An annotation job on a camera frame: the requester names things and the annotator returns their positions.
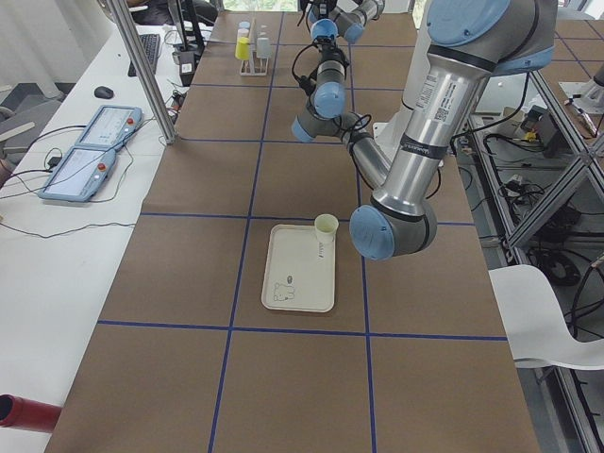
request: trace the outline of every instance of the white tray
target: white tray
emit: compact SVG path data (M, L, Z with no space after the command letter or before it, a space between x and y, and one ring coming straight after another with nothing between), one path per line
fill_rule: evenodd
M335 300L335 244L319 243L314 226L274 226L262 305L270 310L330 311Z

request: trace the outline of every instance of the table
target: table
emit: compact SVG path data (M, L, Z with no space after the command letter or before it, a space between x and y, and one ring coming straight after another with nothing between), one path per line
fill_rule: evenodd
M289 132L308 34L297 14L257 13L275 69L242 78L249 17L217 22L46 451L538 452L455 161L434 244L362 260L350 157ZM350 108L388 121L414 40L410 16L384 15L347 46ZM268 232L324 211L343 225L335 308L266 310Z
M568 96L559 82L587 82L594 77L604 63L604 25L601 21L558 21L554 59L541 74L559 104L562 114L573 126L579 138L583 138L582 147L596 143L588 131L577 119L572 109L564 105ZM596 126L600 115L591 115Z
M161 27L156 26L141 27L140 32L163 35ZM178 68L172 61L170 46L163 44L161 49L156 74L167 99L174 88L170 82L179 81ZM143 109L143 118L151 118L138 78L126 76L128 64L129 57L115 29L44 131L86 124L104 104L138 106ZM93 97L99 85L113 88L115 97ZM49 149L66 152L80 132L74 129L35 143L16 171L43 168ZM3 198L25 192L23 185L12 179L0 191L4 223L44 235L92 223L136 223L163 153L159 136L159 127L152 121L128 143L133 164L115 200L108 203L65 206L42 202L33 193ZM120 175L129 163L130 157L122 152L115 173L94 199L115 194ZM41 187L46 178L47 174L24 176L32 188ZM0 274L2 393L62 406L131 233L130 227L108 226L42 240L0 227L4 263ZM41 452L49 437L3 429L0 451Z

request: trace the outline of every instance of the blue tape line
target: blue tape line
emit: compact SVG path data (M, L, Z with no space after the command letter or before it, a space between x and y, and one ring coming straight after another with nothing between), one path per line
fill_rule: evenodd
M270 327L234 327L237 332L285 333L298 335L327 335L337 337L364 337L363 332L347 332L342 330L313 330L303 328L270 328Z
M325 145L338 145L342 146L341 143L337 142L313 142L313 143L302 143L294 140L233 140L233 139L192 139L187 137L180 137L180 140L184 142L201 142L201 143L286 143L286 144L320 144Z
M210 88L271 88L270 85L239 85L226 83L192 83L192 87L210 87Z
M279 52L279 46L278 43L281 41L281 31L283 30L283 19L285 18L285 13L282 12L281 13L281 21L279 24L279 32L278 32L278 36L277 36L277 47L275 50L275 60L277 60L277 56L278 56L278 52ZM218 426L218 416L220 413L220 403L222 401L222 395L223 395L223 390L224 390L224 385L225 385L225 376L227 374L227 363L228 363L228 353L229 353L229 349L230 349L230 341L231 341L231 337L232 337L232 332L233 332L233 325L235 323L235 313L237 311L237 302L239 299L239 290L241 288L241 281L242 281L242 273L243 273L243 265L245 263L245 249L247 247L247 239L249 237L249 227L250 227L250 219L249 217L252 215L252 209L254 208L254 197L256 195L256 186L258 184L258 175L260 172L260 164L261 164L261 158L262 158L262 147L263 147L263 140L266 134L266 124L267 124L267 120L268 120L268 111L269 108L271 106L271 97L272 97L272 92L273 92L273 83L275 81L275 72L276 72L276 65L273 65L273 72L271 74L271 86L269 88L269 92L268 92L268 99L266 101L266 110L264 111L264 124L262 126L262 135L260 136L260 149L258 151L258 159L256 162L256 172L254 174L254 184L252 186L252 194L250 196L250 200L249 200L249 209L248 209L248 219L247 222L245 224L245 233L243 235L243 245L242 245L242 255L241 255L241 259L239 262L239 270L237 272L237 283L235 286L235 294L233 295L233 305L231 308L231 314L230 314L230 320L228 323L228 334L226 336L226 345L225 345L225 355L223 356L223 366L220 372L220 382L218 384L218 393L216 395L216 406L214 407L214 416L212 419L212 424L211 424L211 434L210 434L210 441L208 443L208 453L212 453L212 450L214 448L214 441L216 439L216 429Z
M604 36L596 30L596 28L592 25L590 21L585 21L585 23L596 33L597 36L600 37L601 40L604 40Z
M280 222L314 222L310 217L279 217L272 215L229 215L229 214L203 214L195 212L141 212L145 217L194 217L201 219L232 219L232 220L276 220ZM338 219L340 223L348 223L350 219Z
M141 212L141 216L146 217L199 217L202 219L235 219L246 220L245 215L228 215L228 214L198 214L193 212Z
M573 56L573 58L575 59L575 62L577 62L579 64L579 66L581 67L581 69L583 70L583 72L589 77L589 71L587 71L587 69L585 68L585 66L583 66L583 63L581 62L581 60L577 57L577 55L575 54L575 52L573 52L573 49L570 48L570 45L568 45L568 43L566 42L566 40L558 35L560 37L560 41L562 41L562 43L564 44L564 46L568 49L568 51L570 52L570 54Z
M102 326L122 326L122 327L158 327L158 328L185 328L191 330L221 330L227 331L224 326L206 326L196 324L171 324L171 323L139 323L135 321L113 321L110 319L99 319L96 324Z
M102 326L121 327L151 327L151 328L183 328L191 330L220 330L223 332L258 332L258 333L286 333L299 335L327 335L341 337L370 337L370 338L409 338L415 340L465 340L476 342L507 342L507 337L489 335L443 335L429 333L388 333L388 332L356 332L353 330L320 330L304 328L272 328L272 327L229 327L199 324L174 324L174 323L147 323L138 321L116 321L112 319L99 319L96 324Z
M476 224L473 222L438 222L438 225L444 227L475 227Z
M488 335L442 335L427 333L376 333L372 332L371 337L375 338L411 338L417 340L459 340L472 342L507 342L508 337L488 336Z
M378 435L376 431L376 407L374 393L373 359L371 355L371 325L369 323L369 293L367 291L367 273L365 258L361 257L362 299L365 309L365 350L367 354L367 385L369 387L369 420L371 425L371 450L378 452Z
M348 55L350 61L352 61L352 46L348 44ZM348 74L350 76L350 88L351 96L350 101L352 105L352 111L356 110L355 105L355 83L352 65L348 67ZM361 205L361 176L359 172L355 172L357 177L357 205ZM376 408L375 408L375 397L374 397L374 372L373 372L373 361L371 356L371 326L369 322L369 296L367 292L367 278L365 272L365 258L361 259L361 281L362 281L362 300L364 309L364 321L365 321L365 355L367 357L367 393L369 397L369 428L371 432L371 451L372 453L378 452L378 436L376 433Z
M301 43L287 43L287 44L279 44L281 47L304 47L305 45L308 45L308 42L301 42ZM367 47L367 48L393 48L393 49L414 49L415 46L414 45L396 45L396 44L349 44L348 42L346 43L346 45L353 45L355 47Z

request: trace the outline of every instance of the label sticker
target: label sticker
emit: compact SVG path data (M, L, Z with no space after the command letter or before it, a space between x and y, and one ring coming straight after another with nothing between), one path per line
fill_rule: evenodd
M429 120L450 125L468 85L459 80L447 80L443 87L439 87L439 82L436 75L428 74L415 105L424 111Z
M437 85L438 77L436 75L428 74L426 82L424 82L424 88L422 88L422 92L419 93L419 98L415 103L417 108L423 110L428 106Z

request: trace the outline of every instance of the white chair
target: white chair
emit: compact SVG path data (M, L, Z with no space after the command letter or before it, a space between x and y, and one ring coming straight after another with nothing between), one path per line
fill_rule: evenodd
M545 275L521 264L489 272L516 367L604 369L604 340L575 340Z

